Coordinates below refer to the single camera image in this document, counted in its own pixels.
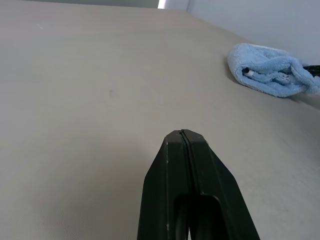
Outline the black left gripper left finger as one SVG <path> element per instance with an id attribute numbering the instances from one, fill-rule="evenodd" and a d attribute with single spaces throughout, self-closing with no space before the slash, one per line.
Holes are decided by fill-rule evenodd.
<path id="1" fill-rule="evenodd" d="M 189 129 L 174 130 L 163 140 L 143 182 L 137 239 L 192 239 L 192 192 L 187 144 Z"/>

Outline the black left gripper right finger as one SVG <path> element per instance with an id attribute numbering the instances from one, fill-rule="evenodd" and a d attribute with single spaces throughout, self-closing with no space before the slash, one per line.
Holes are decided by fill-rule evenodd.
<path id="1" fill-rule="evenodd" d="M 236 179 L 205 138 L 181 130 L 192 186 L 189 232 L 193 240 L 258 240 Z"/>

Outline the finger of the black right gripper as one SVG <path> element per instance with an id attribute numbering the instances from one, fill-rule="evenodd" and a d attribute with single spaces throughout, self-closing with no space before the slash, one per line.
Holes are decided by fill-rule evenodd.
<path id="1" fill-rule="evenodd" d="M 306 65 L 303 68 L 312 76 L 320 76 L 320 65 Z"/>

